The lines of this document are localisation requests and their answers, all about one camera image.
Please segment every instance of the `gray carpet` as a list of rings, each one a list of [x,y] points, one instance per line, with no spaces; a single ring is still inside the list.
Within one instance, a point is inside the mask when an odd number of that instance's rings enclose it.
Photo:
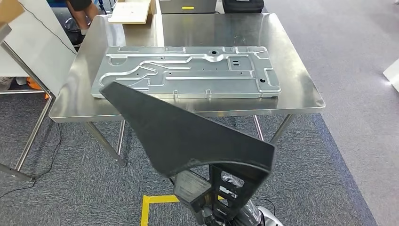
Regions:
[[[42,95],[0,96],[0,161],[14,165],[44,105]],[[212,118],[255,136],[252,117]],[[261,116],[266,139],[283,116]],[[119,122],[96,123],[116,145]],[[142,196],[172,194],[170,182],[150,166],[128,127],[119,167],[78,123],[61,124],[62,143],[51,172],[34,188],[0,199],[0,225],[139,225]],[[49,167],[59,142],[58,127],[46,119],[23,171],[38,175]],[[0,194],[29,186],[0,173]],[[319,114],[300,115],[278,143],[275,171],[253,198],[287,226],[375,226],[356,184]],[[149,225],[194,226],[178,203],[151,204]]]
[[[376,221],[399,225],[399,58],[394,0],[265,0],[327,107],[322,115]]]

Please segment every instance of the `black pants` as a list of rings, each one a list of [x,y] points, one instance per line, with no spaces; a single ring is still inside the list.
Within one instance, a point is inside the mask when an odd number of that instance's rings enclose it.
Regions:
[[[91,0],[67,0],[71,3],[73,10],[82,11],[86,9],[90,4]]]

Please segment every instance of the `yellow floor tape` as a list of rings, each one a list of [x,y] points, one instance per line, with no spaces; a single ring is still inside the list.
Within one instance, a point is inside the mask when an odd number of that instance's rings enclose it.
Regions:
[[[179,202],[179,200],[174,195],[159,195],[159,196],[143,195],[140,226],[148,226],[148,212],[150,210],[151,203],[168,203],[168,202]]]

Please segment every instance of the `cable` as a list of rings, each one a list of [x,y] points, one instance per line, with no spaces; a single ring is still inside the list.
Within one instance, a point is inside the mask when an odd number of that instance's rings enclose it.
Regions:
[[[22,6],[26,11],[28,11],[30,14],[32,14],[32,16],[33,16],[37,21],[39,21],[48,31],[50,31],[54,36],[56,36],[56,37],[58,38],[58,40],[60,40],[60,42],[61,42],[65,47],[67,47],[74,55],[76,55],[76,53],[75,53],[72,49],[70,49],[70,48],[61,40],[60,37],[58,37],[54,32],[52,32],[48,27],[46,27],[46,26],[44,25],[44,23],[43,23],[41,20],[39,20],[39,19],[36,17],[36,15],[34,15],[33,12],[31,12],[30,10],[28,10],[21,2],[20,2],[19,4],[21,4],[21,6]]]
[[[48,169],[46,172],[44,172],[44,173],[40,174],[39,176],[35,177],[35,178],[33,179],[33,184],[32,184],[32,186],[30,186],[30,187],[18,188],[18,189],[14,189],[14,190],[11,190],[11,191],[9,191],[9,192],[6,192],[6,193],[4,193],[2,196],[0,196],[0,199],[1,199],[2,197],[4,197],[4,196],[10,194],[11,192],[20,191],[20,190],[24,190],[24,189],[29,189],[29,188],[35,187],[35,184],[36,184],[36,182],[39,180],[39,178],[50,172],[50,170],[53,168],[54,159],[56,158],[56,155],[57,155],[57,153],[58,153],[58,149],[59,149],[59,147],[60,147],[60,145],[61,145],[61,141],[62,141],[62,134],[61,134],[61,127],[60,127],[60,124],[57,123],[57,126],[58,126],[58,130],[60,131],[60,141],[58,142],[57,146],[56,146],[56,147],[54,148],[54,150],[53,150],[53,156],[51,157],[51,164],[50,164],[49,169]]]
[[[270,202],[273,205],[274,211],[273,211],[273,215],[276,215],[276,206],[274,205],[274,203],[268,199],[263,198],[264,200]]]

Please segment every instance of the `cardboard box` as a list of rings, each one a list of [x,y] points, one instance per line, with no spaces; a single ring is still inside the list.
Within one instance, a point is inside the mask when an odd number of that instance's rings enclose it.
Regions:
[[[110,23],[145,24],[147,18],[156,13],[155,0],[118,0],[115,3]]]
[[[0,0],[0,23],[10,23],[24,12],[17,0]]]

